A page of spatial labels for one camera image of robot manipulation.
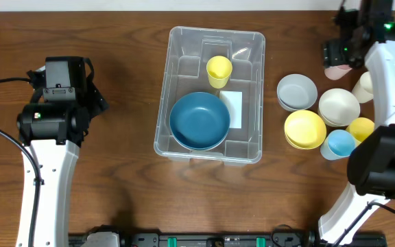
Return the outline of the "dark blue bowl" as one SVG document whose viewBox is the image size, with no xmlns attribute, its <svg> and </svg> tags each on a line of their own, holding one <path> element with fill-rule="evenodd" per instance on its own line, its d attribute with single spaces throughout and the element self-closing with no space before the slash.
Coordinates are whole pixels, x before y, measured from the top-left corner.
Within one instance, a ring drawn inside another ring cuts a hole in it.
<svg viewBox="0 0 395 247">
<path fill-rule="evenodd" d="M 169 114 L 174 139 L 189 150 L 211 150 L 228 136 L 230 113 L 217 96 L 193 92 L 181 97 Z"/>
</svg>

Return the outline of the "pink cup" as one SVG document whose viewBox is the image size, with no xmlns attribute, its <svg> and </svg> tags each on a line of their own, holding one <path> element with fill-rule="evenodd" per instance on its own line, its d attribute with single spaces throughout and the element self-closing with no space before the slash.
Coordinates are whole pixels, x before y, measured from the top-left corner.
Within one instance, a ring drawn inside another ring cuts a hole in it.
<svg viewBox="0 0 395 247">
<path fill-rule="evenodd" d="M 347 64 L 329 67 L 324 70 L 325 76 L 330 80 L 338 80 L 345 76 L 352 68 Z"/>
</svg>

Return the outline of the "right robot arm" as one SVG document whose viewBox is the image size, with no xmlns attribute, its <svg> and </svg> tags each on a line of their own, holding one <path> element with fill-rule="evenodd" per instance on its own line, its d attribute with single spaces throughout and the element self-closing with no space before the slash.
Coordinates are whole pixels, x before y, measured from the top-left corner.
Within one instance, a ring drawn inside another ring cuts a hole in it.
<svg viewBox="0 0 395 247">
<path fill-rule="evenodd" d="M 348 184 L 307 237 L 307 246 L 375 246 L 381 235 L 358 234 L 378 209 L 393 214 L 395 199 L 395 20 L 390 0 L 362 0 L 359 9 L 339 8 L 339 38 L 323 44 L 324 67 L 365 67 L 374 93 L 374 132 L 348 158 Z"/>
</svg>

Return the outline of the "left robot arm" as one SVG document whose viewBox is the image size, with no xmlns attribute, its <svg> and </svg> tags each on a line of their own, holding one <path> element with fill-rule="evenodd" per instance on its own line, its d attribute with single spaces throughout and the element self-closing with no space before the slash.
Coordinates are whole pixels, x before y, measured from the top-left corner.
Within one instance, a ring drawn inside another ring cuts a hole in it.
<svg viewBox="0 0 395 247">
<path fill-rule="evenodd" d="M 71 183 L 91 120 L 109 105 L 89 58 L 48 57 L 16 124 L 24 185 L 17 246 L 68 246 Z"/>
</svg>

